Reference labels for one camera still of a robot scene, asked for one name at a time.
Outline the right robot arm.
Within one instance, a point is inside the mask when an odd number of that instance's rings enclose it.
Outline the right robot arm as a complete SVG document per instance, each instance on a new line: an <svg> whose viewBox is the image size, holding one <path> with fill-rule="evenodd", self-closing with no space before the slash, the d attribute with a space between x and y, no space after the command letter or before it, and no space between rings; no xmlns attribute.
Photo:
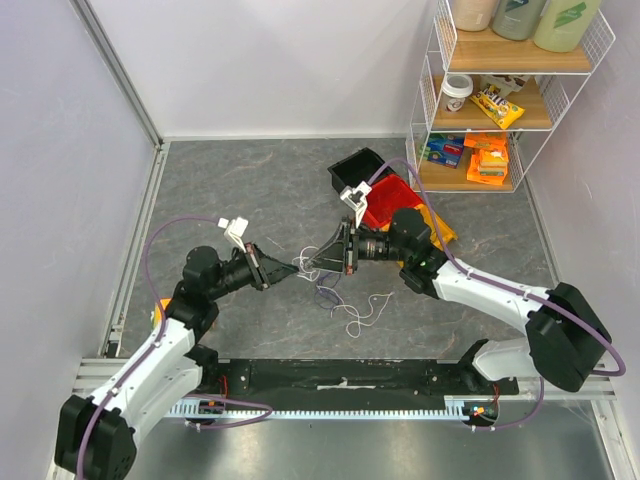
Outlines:
<svg viewBox="0 0 640 480"><path fill-rule="evenodd" d="M579 289L567 283L533 287L451 260L432 243L431 229L416 209L397 210L385 231L345 217L303 264L351 275L361 260L399 262L399 276L413 292L471 307L520 332L515 340L480 340L470 348L468 362L457 371L460 386L469 393L481 393L493 381L526 376L575 393L595 373L611 341Z"/></svg>

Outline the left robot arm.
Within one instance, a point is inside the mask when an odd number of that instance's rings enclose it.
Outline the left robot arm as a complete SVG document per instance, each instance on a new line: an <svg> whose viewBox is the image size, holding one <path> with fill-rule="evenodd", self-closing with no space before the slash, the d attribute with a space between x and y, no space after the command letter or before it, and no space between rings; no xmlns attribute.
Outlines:
<svg viewBox="0 0 640 480"><path fill-rule="evenodd" d="M253 243L233 249L228 260L210 246L191 250L143 345L89 396L72 395L62 405L55 464L78 479L125 478L165 414L192 391L218 385L218 354L200 343L219 315L218 299L246 286L264 291L298 271Z"/></svg>

